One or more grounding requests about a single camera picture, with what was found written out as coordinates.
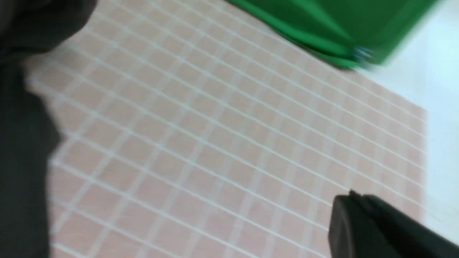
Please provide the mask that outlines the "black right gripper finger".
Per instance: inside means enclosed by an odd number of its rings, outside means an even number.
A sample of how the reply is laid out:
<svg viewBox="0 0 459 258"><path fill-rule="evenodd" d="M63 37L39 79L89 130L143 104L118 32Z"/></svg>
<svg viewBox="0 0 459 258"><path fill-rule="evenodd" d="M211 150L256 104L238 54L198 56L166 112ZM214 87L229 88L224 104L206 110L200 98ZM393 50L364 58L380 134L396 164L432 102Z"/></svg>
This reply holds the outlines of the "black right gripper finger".
<svg viewBox="0 0 459 258"><path fill-rule="evenodd" d="M333 258L457 258L459 247L375 195L334 197Z"/></svg>

